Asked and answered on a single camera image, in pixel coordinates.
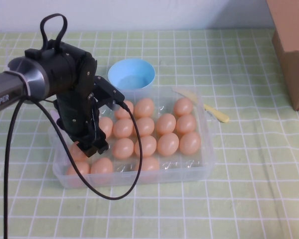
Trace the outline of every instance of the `white wall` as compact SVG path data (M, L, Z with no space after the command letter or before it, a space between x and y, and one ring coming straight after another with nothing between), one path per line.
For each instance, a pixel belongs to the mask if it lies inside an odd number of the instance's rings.
M37 31L56 12L69 31L274 26L266 0L0 0L0 32Z

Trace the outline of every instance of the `table surface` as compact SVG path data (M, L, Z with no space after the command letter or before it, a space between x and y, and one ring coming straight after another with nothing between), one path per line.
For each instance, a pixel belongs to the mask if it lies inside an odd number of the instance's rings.
M106 77L121 59L142 57L154 65L156 85L195 85L204 102L231 121L219 124L218 161L208 180L138 185L128 198L110 202L87 189L60 186L52 172L50 123L36 107L23 107L10 160L10 238L299 239L299 112L291 108L272 34L272 29L68 33L64 41L97 58L98 75ZM7 58L41 44L39 33L0 33L0 72ZM0 113L0 238L12 112L10 107Z

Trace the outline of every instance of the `screw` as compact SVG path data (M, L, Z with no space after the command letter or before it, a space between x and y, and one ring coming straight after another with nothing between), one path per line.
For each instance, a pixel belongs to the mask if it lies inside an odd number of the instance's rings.
M94 94L93 93L89 94L88 100L90 100L92 97L94 97Z

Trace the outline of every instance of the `black strap loop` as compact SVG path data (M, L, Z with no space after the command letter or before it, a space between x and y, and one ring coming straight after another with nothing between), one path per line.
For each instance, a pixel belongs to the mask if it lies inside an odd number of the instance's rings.
M55 14L45 17L40 23L40 31L41 31L42 40L43 40L43 46L40 50L41 52L45 51L48 48L48 38L44 31L44 25L48 20L50 20L56 16L61 16L63 18L63 26L62 26L61 31L59 32L59 34L57 35L57 37L55 39L55 45L54 45L55 51L57 53L61 52L60 44L61 44L62 37L64 36L66 29L68 27L68 21L65 16L63 16L62 14L59 14L59 13L55 13Z

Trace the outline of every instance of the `robotic arm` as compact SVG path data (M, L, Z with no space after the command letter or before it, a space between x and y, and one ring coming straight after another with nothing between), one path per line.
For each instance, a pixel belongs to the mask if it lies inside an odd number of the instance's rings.
M56 40L47 41L44 24L56 16L63 18L62 30ZM99 108L107 105L115 110L125 97L104 78L95 76L97 61L91 53L61 42L66 28L67 20L60 14L42 20L43 47L26 50L25 56L9 62L9 71L0 73L0 111L24 96L42 101L56 95L53 103L60 115L58 126L90 157L109 148L99 128Z

